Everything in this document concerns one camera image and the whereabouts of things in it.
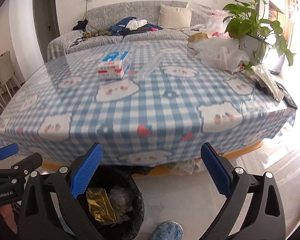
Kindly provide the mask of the person left hand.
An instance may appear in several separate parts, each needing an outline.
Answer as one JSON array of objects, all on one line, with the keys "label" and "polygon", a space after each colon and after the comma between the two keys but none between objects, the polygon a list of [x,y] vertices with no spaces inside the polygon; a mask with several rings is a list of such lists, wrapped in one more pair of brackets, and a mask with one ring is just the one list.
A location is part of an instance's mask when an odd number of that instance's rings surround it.
[{"label": "person left hand", "polygon": [[14,213],[11,204],[0,206],[0,214],[9,228],[15,233],[18,233],[18,227],[14,220]]}]

